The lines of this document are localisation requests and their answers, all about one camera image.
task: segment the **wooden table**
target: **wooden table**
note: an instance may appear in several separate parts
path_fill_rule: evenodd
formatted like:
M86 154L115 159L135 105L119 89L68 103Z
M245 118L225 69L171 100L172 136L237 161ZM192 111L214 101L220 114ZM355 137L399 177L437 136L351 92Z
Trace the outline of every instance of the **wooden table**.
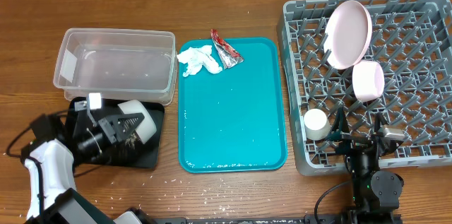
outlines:
M177 49L209 37L264 36L277 42L276 24L289 0L0 0L0 148L42 113L67 108L62 90L52 85L55 61L69 28L168 30ZM304 177L295 169L284 95L289 157L275 172L193 175L177 157L177 87L166 107L157 168L103 167L76 179L78 191L116 218L128 207L155 217L236 218L303 216L318 197L347 176ZM28 134L16 146L27 141ZM0 222L22 223L30 203L30 178L21 163L0 157ZM87 170L82 166L78 171ZM452 167L394 170L405 179L398 213L406 223L450 223ZM327 196L320 213L350 205L351 191Z

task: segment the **white napkin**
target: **white napkin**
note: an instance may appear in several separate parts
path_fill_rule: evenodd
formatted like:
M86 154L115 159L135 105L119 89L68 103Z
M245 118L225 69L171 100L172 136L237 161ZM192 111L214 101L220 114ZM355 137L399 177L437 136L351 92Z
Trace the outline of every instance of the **white napkin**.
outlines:
M183 64L189 64L186 71L182 74L184 77L196 75L203 66L212 74L220 73L223 69L212 58L212 46L205 45L201 48L190 47L177 55L177 60Z

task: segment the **pink plate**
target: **pink plate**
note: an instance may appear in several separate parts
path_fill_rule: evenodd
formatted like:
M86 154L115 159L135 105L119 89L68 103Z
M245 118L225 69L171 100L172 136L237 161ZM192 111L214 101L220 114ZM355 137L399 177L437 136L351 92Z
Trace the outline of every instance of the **pink plate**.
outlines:
M339 5L326 25L323 48L331 50L328 63L346 69L361 61L372 37L372 22L367 9L358 1Z

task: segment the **gray dish rack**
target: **gray dish rack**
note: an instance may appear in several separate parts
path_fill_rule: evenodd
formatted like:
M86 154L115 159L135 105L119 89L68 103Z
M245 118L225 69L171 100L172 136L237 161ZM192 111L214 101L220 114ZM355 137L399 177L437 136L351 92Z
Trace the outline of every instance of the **gray dish rack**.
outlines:
M345 108L352 134L372 133L375 113L403 129L404 144L380 159L381 167L452 165L452 6L449 0L355 0L372 19L366 60L380 62L385 75L381 98L360 102L352 90L352 68L326 63L325 26L348 0L289 1L278 23L281 62L290 100L295 162L302 175L346 172L331 143L304 134L303 114L322 109L334 120Z

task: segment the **crumpled foil wrapper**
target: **crumpled foil wrapper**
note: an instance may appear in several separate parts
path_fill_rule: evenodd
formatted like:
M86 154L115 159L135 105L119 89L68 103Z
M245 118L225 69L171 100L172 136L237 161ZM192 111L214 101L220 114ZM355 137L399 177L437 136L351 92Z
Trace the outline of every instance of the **crumpled foil wrapper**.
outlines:
M231 45L229 45L222 38L218 37L218 31L212 29L210 31L210 36L212 37L213 44L218 51L221 62L223 63L224 69L230 69L233 66L244 61L243 57L237 52Z

